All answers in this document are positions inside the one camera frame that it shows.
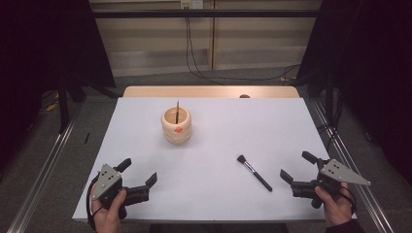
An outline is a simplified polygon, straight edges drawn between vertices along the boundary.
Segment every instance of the wooden table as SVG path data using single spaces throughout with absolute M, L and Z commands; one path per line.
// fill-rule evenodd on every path
M 130 86 L 123 97 L 216 97 L 239 98 L 298 98 L 293 86 L 257 85 L 187 85 L 187 86 Z

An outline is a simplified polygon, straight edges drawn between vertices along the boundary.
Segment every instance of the finger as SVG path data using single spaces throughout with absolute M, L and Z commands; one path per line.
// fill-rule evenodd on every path
M 341 185 L 342 185 L 342 187 L 340 188 L 340 192 L 341 192 L 343 195 L 349 197 L 349 195 L 350 195 L 350 192 L 349 192 L 349 190 L 348 190 L 348 189 L 349 189 L 349 185 L 348 185 L 347 183 L 342 183 Z
M 332 210 L 334 208 L 337 208 L 336 203 L 333 201 L 333 198 L 323 188 L 316 186 L 315 192 L 319 196 L 319 198 L 324 201 L 328 209 Z
M 123 204 L 126 198 L 126 190 L 121 190 L 112 202 L 109 213 L 118 214 L 121 204 Z

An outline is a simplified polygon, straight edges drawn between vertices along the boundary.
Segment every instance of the black brush handle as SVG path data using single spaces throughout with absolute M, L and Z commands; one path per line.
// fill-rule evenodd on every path
M 272 191 L 272 187 L 267 183 L 257 172 L 254 173 L 255 177 L 267 188 L 267 190 Z

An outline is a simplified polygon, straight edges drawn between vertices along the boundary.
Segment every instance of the metal gripper plate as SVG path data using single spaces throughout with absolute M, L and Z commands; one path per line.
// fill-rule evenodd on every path
M 121 179 L 120 172 L 116 171 L 107 164 L 103 164 L 100 170 L 99 180 L 97 180 L 96 188 L 92 196 L 93 200 L 98 199 L 107 189 L 113 186 Z

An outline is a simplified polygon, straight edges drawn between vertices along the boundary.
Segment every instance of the sleeve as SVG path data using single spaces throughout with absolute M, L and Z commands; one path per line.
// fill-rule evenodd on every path
M 350 220 L 340 225 L 328 227 L 326 233 L 365 233 L 356 220 Z

